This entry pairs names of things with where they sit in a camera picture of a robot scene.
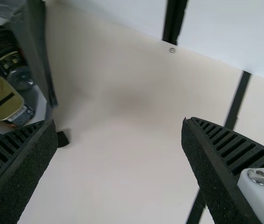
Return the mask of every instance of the white backdrop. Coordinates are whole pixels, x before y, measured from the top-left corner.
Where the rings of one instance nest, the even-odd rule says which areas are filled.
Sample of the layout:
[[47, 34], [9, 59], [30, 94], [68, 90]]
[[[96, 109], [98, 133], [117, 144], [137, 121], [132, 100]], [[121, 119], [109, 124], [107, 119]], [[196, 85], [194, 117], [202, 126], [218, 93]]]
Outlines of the white backdrop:
[[264, 77], [264, 1], [189, 0], [178, 43]]

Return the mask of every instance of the white wall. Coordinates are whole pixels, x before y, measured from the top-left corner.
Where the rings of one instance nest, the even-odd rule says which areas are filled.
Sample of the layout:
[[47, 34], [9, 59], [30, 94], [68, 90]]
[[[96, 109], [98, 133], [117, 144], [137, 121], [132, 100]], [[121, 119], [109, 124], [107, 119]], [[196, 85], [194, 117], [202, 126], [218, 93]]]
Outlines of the white wall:
[[264, 77], [264, 0], [189, 0], [178, 43]]
[[162, 39], [167, 0], [59, 0], [105, 20]]

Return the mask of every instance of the black vertical pole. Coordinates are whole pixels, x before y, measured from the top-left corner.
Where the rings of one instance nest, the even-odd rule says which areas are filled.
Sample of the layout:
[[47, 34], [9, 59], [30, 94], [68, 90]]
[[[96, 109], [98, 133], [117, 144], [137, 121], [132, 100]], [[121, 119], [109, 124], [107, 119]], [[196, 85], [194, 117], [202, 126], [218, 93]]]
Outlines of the black vertical pole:
[[168, 0], [162, 40], [177, 45], [188, 0]]

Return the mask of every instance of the metal screw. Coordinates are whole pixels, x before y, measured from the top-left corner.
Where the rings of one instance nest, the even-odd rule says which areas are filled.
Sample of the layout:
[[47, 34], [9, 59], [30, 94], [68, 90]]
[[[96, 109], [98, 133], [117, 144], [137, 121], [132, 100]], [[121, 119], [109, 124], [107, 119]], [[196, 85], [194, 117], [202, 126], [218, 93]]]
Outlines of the metal screw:
[[247, 171], [247, 175], [249, 179], [251, 179], [254, 183], [258, 183], [260, 185], [264, 185], [264, 172], [260, 169], [249, 169]]
[[170, 52], [170, 53], [174, 53], [174, 52], [175, 52], [175, 48], [170, 48], [170, 49], [169, 49], [169, 52]]

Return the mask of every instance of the black plastic panel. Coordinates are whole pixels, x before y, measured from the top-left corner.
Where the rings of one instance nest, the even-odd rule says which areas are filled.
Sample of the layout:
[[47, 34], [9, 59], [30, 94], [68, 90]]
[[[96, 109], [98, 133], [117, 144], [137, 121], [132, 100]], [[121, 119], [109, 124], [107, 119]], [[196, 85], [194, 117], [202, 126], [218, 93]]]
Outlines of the black plastic panel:
[[42, 126], [40, 121], [0, 136], [0, 176]]

